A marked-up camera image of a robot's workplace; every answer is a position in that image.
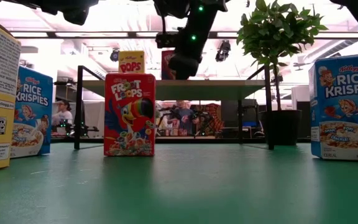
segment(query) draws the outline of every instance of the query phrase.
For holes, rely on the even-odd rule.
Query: kellogg's logo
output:
[[[35,78],[33,77],[26,77],[25,78],[25,81],[26,82],[29,82],[29,83],[33,83],[34,85],[38,85],[40,82],[38,80],[36,80]]]
[[[358,66],[345,65],[339,69],[339,72],[358,72]]]
[[[136,60],[137,59],[137,57],[134,57],[134,56],[126,56],[125,58],[122,58],[121,60]]]

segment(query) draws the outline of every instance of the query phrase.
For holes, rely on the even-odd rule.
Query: shelf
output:
[[[264,80],[157,80],[157,100],[241,100]],[[83,88],[104,97],[103,80],[83,80]]]

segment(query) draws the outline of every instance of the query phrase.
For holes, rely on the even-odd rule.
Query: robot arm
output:
[[[228,0],[154,0],[157,13],[163,19],[163,31],[156,36],[157,47],[175,47],[169,67],[176,71],[177,79],[186,80],[196,75],[216,13],[227,11],[226,2]],[[171,34],[165,32],[165,16],[188,20],[177,34]]]

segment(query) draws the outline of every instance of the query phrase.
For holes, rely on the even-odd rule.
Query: froot loops logo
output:
[[[140,80],[115,84],[111,87],[111,91],[117,101],[134,96],[143,96],[142,90],[140,89]]]

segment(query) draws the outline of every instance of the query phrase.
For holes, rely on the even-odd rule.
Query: pops logo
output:
[[[141,62],[127,62],[123,63],[119,66],[122,72],[134,72],[139,71],[142,69],[142,63]]]

